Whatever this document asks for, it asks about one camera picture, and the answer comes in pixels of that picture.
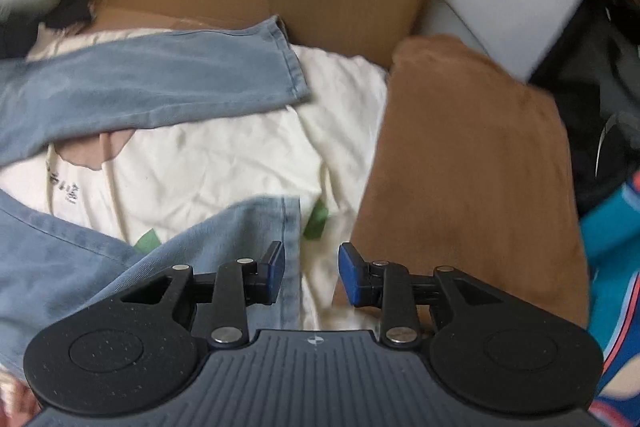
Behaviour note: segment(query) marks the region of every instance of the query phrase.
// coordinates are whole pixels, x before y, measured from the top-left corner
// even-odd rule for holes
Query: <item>folded brown garment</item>
[[[455,266],[587,324],[587,264],[554,101],[456,38],[411,37],[396,49],[351,240],[370,261],[418,274]],[[334,302],[346,302],[341,284]]]

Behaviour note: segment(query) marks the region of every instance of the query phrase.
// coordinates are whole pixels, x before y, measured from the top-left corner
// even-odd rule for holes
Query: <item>red stripe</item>
[[[597,419],[606,421],[609,427],[634,427],[633,424],[608,403],[594,400],[589,412]]]
[[[640,275],[636,276],[636,282],[634,283],[634,289],[631,293],[631,298],[629,299],[629,306],[626,309],[625,322],[622,324],[622,329],[620,330],[620,334],[618,335],[618,339],[616,340],[616,344],[614,344],[613,349],[609,353],[607,360],[604,362],[604,369],[602,370],[602,374],[606,373],[609,365],[613,362],[613,359],[616,358],[620,350],[620,346],[625,341],[626,332],[629,330],[629,326],[631,325],[631,319],[634,316],[634,312],[636,311],[636,302],[638,301],[638,293],[640,293]]]

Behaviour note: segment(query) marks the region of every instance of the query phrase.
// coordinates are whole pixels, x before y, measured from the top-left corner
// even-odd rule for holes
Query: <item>green patch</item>
[[[156,230],[151,229],[143,235],[138,242],[134,245],[134,248],[140,250],[143,254],[151,253],[157,247],[162,245],[156,234]]]
[[[314,209],[311,211],[309,222],[306,224],[305,232],[302,234],[304,238],[320,239],[328,217],[329,209],[325,206],[324,202],[322,200],[316,201],[316,206],[314,206]]]

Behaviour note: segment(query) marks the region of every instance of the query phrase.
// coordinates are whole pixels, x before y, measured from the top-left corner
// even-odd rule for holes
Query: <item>white sheet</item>
[[[33,59],[162,30],[59,39]],[[305,329],[371,327],[334,310],[337,248],[347,241],[373,160],[386,101],[385,72],[361,57],[293,46],[313,95],[308,103],[241,118],[137,130],[113,160],[91,170],[52,146],[0,170],[0,188],[23,204],[134,245],[149,229],[164,242],[236,201],[300,197],[303,223],[322,197],[322,237],[301,241]],[[73,188],[76,198],[69,197]]]

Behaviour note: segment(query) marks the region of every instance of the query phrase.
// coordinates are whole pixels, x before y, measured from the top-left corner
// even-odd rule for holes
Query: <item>orange fabric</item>
[[[585,326],[588,270],[551,97],[449,36],[396,49],[352,242],[370,261],[455,266]],[[341,284],[336,303],[345,303]],[[427,309],[420,310],[427,323]]]

